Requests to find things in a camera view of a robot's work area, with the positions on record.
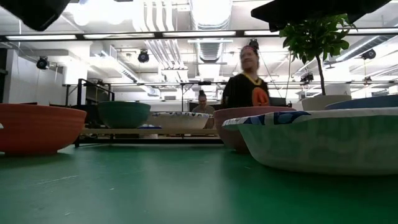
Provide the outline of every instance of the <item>plant stem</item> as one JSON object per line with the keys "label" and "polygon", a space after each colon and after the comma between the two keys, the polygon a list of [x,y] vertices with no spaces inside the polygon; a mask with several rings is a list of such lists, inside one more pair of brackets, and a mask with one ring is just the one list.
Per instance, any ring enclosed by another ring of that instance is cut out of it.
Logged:
{"label": "plant stem", "polygon": [[326,91],[325,91],[325,78],[323,77],[323,71],[322,71],[322,64],[321,64],[321,58],[319,55],[315,56],[317,58],[318,62],[318,70],[319,70],[319,76],[321,77],[321,89],[322,89],[322,95],[326,96]]}

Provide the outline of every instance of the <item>table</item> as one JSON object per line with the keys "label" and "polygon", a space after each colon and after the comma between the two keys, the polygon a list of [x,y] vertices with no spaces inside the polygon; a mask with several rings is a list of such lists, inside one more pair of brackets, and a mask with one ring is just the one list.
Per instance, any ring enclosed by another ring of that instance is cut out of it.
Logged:
{"label": "table", "polygon": [[398,177],[264,167],[223,146],[0,156],[0,223],[397,223]]}

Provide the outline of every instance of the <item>green bowl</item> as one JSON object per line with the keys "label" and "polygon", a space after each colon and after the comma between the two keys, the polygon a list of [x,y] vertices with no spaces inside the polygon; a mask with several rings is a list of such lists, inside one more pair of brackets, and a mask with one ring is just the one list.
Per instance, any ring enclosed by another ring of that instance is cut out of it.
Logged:
{"label": "green bowl", "polygon": [[107,101],[98,104],[98,112],[102,122],[109,128],[138,128],[148,120],[150,105]]}

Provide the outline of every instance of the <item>white bowl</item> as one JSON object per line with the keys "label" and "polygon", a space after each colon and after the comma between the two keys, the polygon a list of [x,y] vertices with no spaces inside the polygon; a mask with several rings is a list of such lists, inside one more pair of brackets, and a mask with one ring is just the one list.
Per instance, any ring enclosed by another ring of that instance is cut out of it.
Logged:
{"label": "white bowl", "polygon": [[211,114],[189,112],[154,113],[147,124],[160,126],[162,129],[203,129]]}
{"label": "white bowl", "polygon": [[261,164],[297,172],[398,174],[398,108],[269,113],[224,122]]}

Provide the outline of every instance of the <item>person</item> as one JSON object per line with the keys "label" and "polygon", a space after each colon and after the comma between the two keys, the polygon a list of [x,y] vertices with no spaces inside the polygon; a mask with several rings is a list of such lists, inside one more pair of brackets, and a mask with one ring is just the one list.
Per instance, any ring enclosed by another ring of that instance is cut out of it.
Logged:
{"label": "person", "polygon": [[[192,112],[194,113],[206,113],[213,114],[215,109],[212,106],[207,105],[207,96],[203,90],[199,91],[199,106],[195,107]],[[209,119],[206,123],[205,129],[211,129],[214,126],[213,119]]]}
{"label": "person", "polygon": [[223,92],[222,107],[269,106],[268,85],[257,74],[258,48],[249,45],[243,47],[240,58],[243,73],[228,80]]}

